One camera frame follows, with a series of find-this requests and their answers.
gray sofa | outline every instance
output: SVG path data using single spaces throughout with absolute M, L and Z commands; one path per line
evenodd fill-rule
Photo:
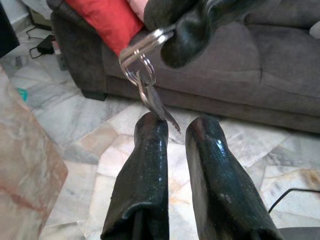
M 64 0 L 47 2 L 66 65 L 84 96 L 139 98 L 96 31 Z M 149 58 L 159 95 L 170 106 L 320 133 L 320 39 L 309 35 L 318 21 L 319 0 L 267 0 L 219 28 L 186 67 L 165 66 L 157 49 Z

black cable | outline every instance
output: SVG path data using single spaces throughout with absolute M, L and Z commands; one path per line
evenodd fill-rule
M 32 54 L 31 54 L 31 51 L 33 50 L 33 49 L 36 49 L 37 47 L 35 46 L 35 47 L 33 47 L 33 48 L 31 48 L 30 50 L 29 50 L 29 54 L 30 54 L 30 57 L 32 58 L 32 59 L 37 59 L 37 58 L 39 58 L 39 57 L 41 57 L 43 54 L 42 53 L 40 53 L 40 55 L 38 55 L 38 56 L 32 56 Z
M 44 39 L 41 38 L 41 37 L 35 37 L 35 36 L 30 36 L 30 35 L 29 35 L 29 32 L 32 31 L 32 30 L 34 30 L 34 29 L 36 29 L 36 28 L 37 28 L 37 26 L 34 26 L 33 28 L 31 28 L 31 29 L 29 29 L 28 31 L 25 32 L 25 33 L 27 34 L 27 36 L 28 36 L 28 39 L 40 39 L 40 40 L 44 40 Z
M 302 189 L 302 188 L 290 188 L 287 191 L 285 191 L 284 194 L 282 194 L 270 207 L 268 213 L 271 213 L 271 211 L 275 208 L 275 206 L 290 192 L 297 191 L 297 192 L 308 192 L 308 193 L 317 193 L 320 194 L 320 190 L 312 190 L 312 189 Z
M 31 32 L 32 30 L 34 30 L 34 29 L 36 29 L 37 28 L 37 26 L 34 26 L 33 28 L 31 28 L 31 29 L 29 29 L 28 31 L 26 31 L 25 32 L 25 34 L 27 34 L 27 36 L 28 36 L 28 39 L 40 39 L 40 40 L 44 40 L 43 38 L 41 38 L 41 37 L 35 37 L 35 36 L 30 36 L 30 34 L 29 34 L 29 32 Z M 33 48 L 31 48 L 30 50 L 29 50 L 29 54 L 30 54 L 30 57 L 32 58 L 32 59 L 37 59 L 37 58 L 39 58 L 39 57 L 41 57 L 43 54 L 41 53 L 40 55 L 38 55 L 38 56 L 32 56 L 32 53 L 31 53 L 31 51 L 33 50 L 33 49 L 36 49 L 37 47 L 35 46 L 35 47 L 33 47 Z

marble floor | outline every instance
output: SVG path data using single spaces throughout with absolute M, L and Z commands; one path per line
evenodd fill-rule
M 18 34 L 21 45 L 0 58 L 0 65 L 15 87 L 28 91 L 27 105 L 69 171 L 41 239 L 99 239 L 116 176 L 134 148 L 135 124 L 148 110 L 138 101 L 118 96 L 108 96 L 104 102 L 84 98 L 68 71 L 59 69 L 54 55 L 30 58 L 29 49 L 40 40 L 28 39 L 25 31 Z M 39 38 L 48 34 L 41 29 L 30 32 Z M 182 132 L 169 126 L 170 239 L 196 240 L 185 130 L 203 113 L 169 110 Z M 320 135 L 217 119 L 267 209 L 289 188 L 320 190 Z M 292 192 L 271 217 L 278 228 L 320 227 L 319 206 L 319 195 Z

black rubber glove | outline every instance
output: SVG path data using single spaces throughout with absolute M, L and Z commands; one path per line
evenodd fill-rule
M 102 240 L 167 240 L 168 124 L 149 112 L 135 125 L 134 150 L 116 178 Z
M 216 29 L 258 7 L 265 0 L 149 0 L 144 9 L 148 30 L 176 24 L 176 32 L 161 49 L 162 60 L 180 68 L 199 56 Z
M 185 145 L 200 240 L 283 240 L 217 120 L 194 120 Z

red pillow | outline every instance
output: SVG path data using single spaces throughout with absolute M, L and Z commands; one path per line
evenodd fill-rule
M 117 56 L 144 25 L 127 0 L 65 1 L 96 29 Z

